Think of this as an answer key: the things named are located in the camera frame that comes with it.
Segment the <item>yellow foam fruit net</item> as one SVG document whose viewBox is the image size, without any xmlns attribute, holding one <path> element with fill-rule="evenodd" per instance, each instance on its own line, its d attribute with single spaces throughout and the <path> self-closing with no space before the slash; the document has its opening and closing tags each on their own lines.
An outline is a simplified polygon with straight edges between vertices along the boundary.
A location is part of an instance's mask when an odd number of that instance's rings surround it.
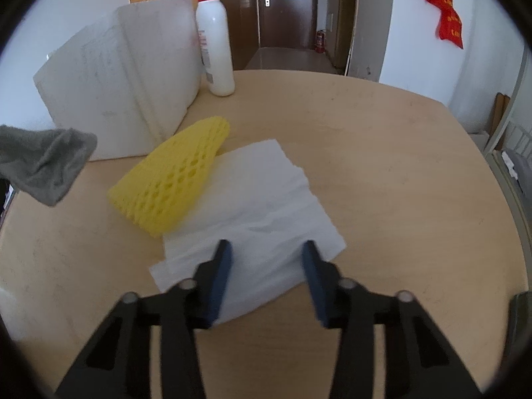
<svg viewBox="0 0 532 399">
<path fill-rule="evenodd" d="M 214 116 L 176 133 L 109 189 L 109 202 L 153 237 L 171 231 L 199 199 L 229 132 Z"/>
</svg>

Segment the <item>white styrofoam box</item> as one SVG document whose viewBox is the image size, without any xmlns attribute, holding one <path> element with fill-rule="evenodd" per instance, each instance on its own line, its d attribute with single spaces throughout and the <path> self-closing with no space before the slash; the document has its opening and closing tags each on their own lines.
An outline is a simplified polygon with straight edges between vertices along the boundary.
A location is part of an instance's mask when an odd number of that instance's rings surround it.
<svg viewBox="0 0 532 399">
<path fill-rule="evenodd" d="M 95 134 L 93 160 L 112 160 L 146 155 L 170 138 L 202 74 L 192 0 L 150 0 L 80 30 L 33 82 L 57 127 Z"/>
</svg>

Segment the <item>white red pump bottle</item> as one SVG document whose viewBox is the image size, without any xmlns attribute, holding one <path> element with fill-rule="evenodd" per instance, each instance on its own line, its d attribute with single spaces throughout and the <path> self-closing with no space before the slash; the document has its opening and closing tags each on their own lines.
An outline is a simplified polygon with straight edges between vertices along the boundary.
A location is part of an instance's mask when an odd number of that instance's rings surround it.
<svg viewBox="0 0 532 399">
<path fill-rule="evenodd" d="M 199 0 L 196 21 L 209 91 L 220 97 L 232 95 L 233 59 L 224 4 L 221 0 Z"/>
</svg>

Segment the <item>red fire extinguisher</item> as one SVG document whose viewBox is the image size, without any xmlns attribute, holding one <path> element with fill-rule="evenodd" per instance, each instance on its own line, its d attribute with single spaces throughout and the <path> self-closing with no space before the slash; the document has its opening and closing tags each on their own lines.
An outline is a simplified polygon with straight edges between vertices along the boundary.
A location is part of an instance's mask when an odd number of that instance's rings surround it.
<svg viewBox="0 0 532 399">
<path fill-rule="evenodd" d="M 315 40 L 315 51 L 317 53 L 325 52 L 326 33 L 324 30 L 317 31 Z"/>
</svg>

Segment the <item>dark brown entrance door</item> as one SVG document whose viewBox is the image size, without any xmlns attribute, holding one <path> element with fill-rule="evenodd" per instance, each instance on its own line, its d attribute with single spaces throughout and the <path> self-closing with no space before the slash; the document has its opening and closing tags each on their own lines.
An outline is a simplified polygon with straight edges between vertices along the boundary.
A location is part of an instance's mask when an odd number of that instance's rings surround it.
<svg viewBox="0 0 532 399">
<path fill-rule="evenodd" d="M 262 48 L 313 47 L 318 0 L 258 0 L 258 3 Z"/>
</svg>

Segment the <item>grey sock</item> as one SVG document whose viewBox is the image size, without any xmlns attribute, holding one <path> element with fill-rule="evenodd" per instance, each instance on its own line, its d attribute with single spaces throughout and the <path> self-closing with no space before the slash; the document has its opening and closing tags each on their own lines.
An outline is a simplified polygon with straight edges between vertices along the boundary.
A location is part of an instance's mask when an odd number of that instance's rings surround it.
<svg viewBox="0 0 532 399">
<path fill-rule="evenodd" d="M 1 127 L 1 178 L 48 207 L 55 206 L 97 147 L 93 133 L 76 129 L 29 131 Z"/>
</svg>

